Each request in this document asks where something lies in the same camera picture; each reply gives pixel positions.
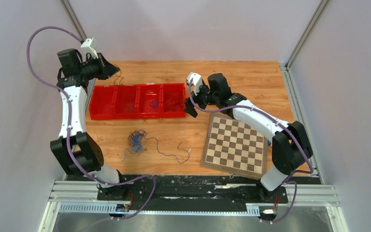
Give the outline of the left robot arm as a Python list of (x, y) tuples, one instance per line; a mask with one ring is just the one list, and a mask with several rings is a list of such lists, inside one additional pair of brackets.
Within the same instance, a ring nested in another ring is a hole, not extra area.
[(69, 176), (88, 176), (101, 179), (100, 193), (116, 200), (128, 196), (128, 186), (120, 182), (121, 173), (105, 164), (99, 145), (86, 131), (86, 100), (89, 81), (106, 80), (119, 68), (101, 53), (86, 53), (76, 49), (57, 53), (61, 68), (56, 86), (62, 99), (62, 124), (58, 139), (50, 142), (50, 149), (62, 169)]

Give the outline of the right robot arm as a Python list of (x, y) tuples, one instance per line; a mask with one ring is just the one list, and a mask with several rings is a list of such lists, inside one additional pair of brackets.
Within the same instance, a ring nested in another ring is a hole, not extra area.
[(272, 166), (260, 178), (257, 197), (268, 202), (276, 195), (276, 189), (307, 164), (308, 173), (314, 169), (310, 163), (313, 149), (305, 126), (299, 122), (287, 122), (274, 117), (255, 106), (244, 95), (232, 92), (226, 77), (214, 73), (205, 83), (201, 75), (190, 72), (186, 78), (189, 97), (185, 99), (184, 112), (197, 117), (198, 112), (220, 112), (245, 123), (260, 132), (271, 142)]

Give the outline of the red plastic compartment tray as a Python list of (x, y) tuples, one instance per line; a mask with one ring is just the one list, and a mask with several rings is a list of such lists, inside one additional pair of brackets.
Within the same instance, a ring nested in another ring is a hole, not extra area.
[(95, 86), (92, 120), (185, 117), (183, 83)]

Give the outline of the wooden chessboard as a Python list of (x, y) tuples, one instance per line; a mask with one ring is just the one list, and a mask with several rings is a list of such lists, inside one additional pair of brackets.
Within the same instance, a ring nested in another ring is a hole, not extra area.
[(259, 180), (267, 171), (268, 139), (220, 113), (210, 117), (201, 166)]

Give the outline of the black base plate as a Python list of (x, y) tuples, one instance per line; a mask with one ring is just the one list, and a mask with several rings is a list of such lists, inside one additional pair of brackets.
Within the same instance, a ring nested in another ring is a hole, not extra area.
[(70, 177), (76, 189), (71, 200), (89, 203), (110, 203), (114, 210), (173, 212), (242, 212), (246, 205), (288, 203), (285, 186), (271, 193), (260, 189), (259, 181), (231, 175), (155, 175), (154, 178), (124, 175), (122, 185), (128, 196), (116, 200), (100, 193), (97, 183), (85, 177)]

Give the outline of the aluminium frame rail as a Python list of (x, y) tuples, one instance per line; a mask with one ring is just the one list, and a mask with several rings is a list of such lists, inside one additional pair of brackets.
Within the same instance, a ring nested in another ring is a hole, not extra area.
[(93, 181), (56, 181), (41, 232), (346, 232), (332, 185), (287, 184), (278, 191), (276, 219), (263, 219), (274, 201), (247, 193), (253, 181), (158, 176), (129, 183), (129, 197), (99, 192)]

